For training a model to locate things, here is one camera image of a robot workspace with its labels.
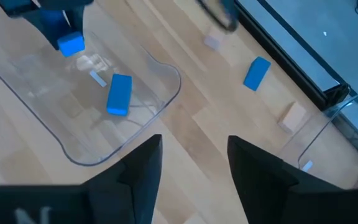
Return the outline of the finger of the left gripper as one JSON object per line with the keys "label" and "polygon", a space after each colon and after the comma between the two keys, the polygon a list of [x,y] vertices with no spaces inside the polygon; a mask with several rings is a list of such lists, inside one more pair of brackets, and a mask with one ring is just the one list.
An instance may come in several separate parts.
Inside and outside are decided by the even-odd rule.
{"label": "finger of the left gripper", "polygon": [[65,14],[73,32],[83,33],[83,15],[85,11],[84,5],[66,5],[64,7]]}
{"label": "finger of the left gripper", "polygon": [[25,13],[23,18],[37,28],[55,50],[59,50],[58,39],[70,33],[63,11],[38,9]]}

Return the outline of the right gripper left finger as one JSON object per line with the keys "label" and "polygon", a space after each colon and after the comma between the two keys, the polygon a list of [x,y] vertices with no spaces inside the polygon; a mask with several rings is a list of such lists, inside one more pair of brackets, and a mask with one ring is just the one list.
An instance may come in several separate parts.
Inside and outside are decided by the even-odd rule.
{"label": "right gripper left finger", "polygon": [[154,134],[86,181],[92,224],[151,224],[162,157],[162,135]]}

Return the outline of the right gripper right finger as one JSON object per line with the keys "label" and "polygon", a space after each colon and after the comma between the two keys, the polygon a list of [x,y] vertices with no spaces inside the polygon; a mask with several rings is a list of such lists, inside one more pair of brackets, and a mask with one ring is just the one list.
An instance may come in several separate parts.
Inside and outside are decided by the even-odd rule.
{"label": "right gripper right finger", "polygon": [[229,136],[227,156],[249,224],[340,224],[349,194],[281,158]]}

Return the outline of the blue toy block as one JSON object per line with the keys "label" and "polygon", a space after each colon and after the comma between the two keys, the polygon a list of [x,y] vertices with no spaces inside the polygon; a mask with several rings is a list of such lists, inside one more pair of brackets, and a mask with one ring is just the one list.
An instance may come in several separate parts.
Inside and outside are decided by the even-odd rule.
{"label": "blue toy block", "polygon": [[81,32],[65,35],[57,40],[57,44],[64,57],[71,57],[85,49],[85,39]]}
{"label": "blue toy block", "polygon": [[271,62],[263,57],[257,57],[250,65],[243,85],[256,91],[261,84],[265,74],[268,72]]}
{"label": "blue toy block", "polygon": [[132,93],[132,77],[115,73],[112,76],[111,86],[106,103],[109,114],[126,116]]}

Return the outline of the natural wood toy block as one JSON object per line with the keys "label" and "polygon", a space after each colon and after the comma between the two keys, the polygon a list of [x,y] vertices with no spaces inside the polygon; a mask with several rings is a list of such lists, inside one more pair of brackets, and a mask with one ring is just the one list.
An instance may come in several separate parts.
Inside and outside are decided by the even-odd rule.
{"label": "natural wood toy block", "polygon": [[204,44],[213,50],[218,50],[226,34],[215,26],[211,26],[204,36]]}
{"label": "natural wood toy block", "polygon": [[278,125],[286,133],[294,133],[297,127],[301,124],[306,110],[298,102],[292,102],[287,109],[284,111],[280,119],[278,120]]}

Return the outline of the large clear plastic bin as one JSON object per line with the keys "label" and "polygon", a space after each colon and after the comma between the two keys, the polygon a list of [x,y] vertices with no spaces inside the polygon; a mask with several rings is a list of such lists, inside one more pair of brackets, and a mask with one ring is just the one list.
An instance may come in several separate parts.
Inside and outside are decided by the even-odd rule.
{"label": "large clear plastic bin", "polygon": [[[107,111],[115,74],[132,80],[125,115]],[[178,70],[120,32],[85,32],[64,57],[34,30],[0,31],[0,78],[57,140],[66,157],[95,166],[138,136],[178,95]]]}

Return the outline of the black aluminium table frame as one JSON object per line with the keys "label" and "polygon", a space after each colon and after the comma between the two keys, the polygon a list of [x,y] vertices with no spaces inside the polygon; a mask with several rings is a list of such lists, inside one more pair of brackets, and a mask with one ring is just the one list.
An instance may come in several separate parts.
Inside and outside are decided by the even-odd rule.
{"label": "black aluminium table frame", "polygon": [[349,84],[343,101],[358,95],[358,0],[234,1],[241,25],[320,112],[331,87]]}

